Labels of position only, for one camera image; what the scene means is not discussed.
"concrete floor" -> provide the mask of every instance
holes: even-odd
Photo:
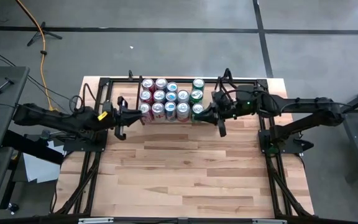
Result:
[[[38,21],[50,26],[256,29],[251,0],[26,0]],[[358,0],[259,0],[265,29],[358,29]],[[14,1],[0,0],[0,26],[31,26]],[[38,41],[33,32],[0,31],[0,54],[39,77]],[[85,75],[222,75],[266,77],[258,34],[76,33],[47,38],[48,87],[71,96]],[[273,75],[284,78],[289,97],[327,96],[347,102],[358,92],[358,35],[266,35]],[[64,99],[55,99],[68,108]],[[26,85],[21,103],[47,107],[43,93]],[[18,133],[42,127],[11,126]],[[315,213],[323,218],[358,221],[358,183],[344,176],[357,168],[344,128],[305,132],[315,147],[305,153],[306,176]],[[53,183],[23,185],[14,201],[16,217],[48,213]],[[0,218],[10,217],[0,211]]]

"wooden tabletop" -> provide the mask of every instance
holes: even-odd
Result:
[[[83,84],[88,83],[96,94],[99,78],[84,77]],[[191,89],[191,84],[178,86]],[[213,87],[210,84],[205,87],[205,106],[211,101]],[[268,87],[271,94],[287,97],[283,79],[268,79]],[[118,96],[123,96],[129,108],[134,109],[137,84],[114,84],[113,106]],[[94,105],[88,93],[85,101]],[[290,114],[275,118],[277,124],[291,121]],[[124,128],[126,141],[116,139],[110,131],[99,167],[92,216],[272,218],[266,163],[257,140],[258,117],[226,120],[226,128],[227,136],[220,138],[212,124],[177,122],[143,126],[137,121]],[[83,152],[74,152],[62,165],[56,210],[77,187],[83,156]],[[313,213],[300,159],[285,154],[283,164],[288,188]],[[278,195],[284,211],[279,190]]]

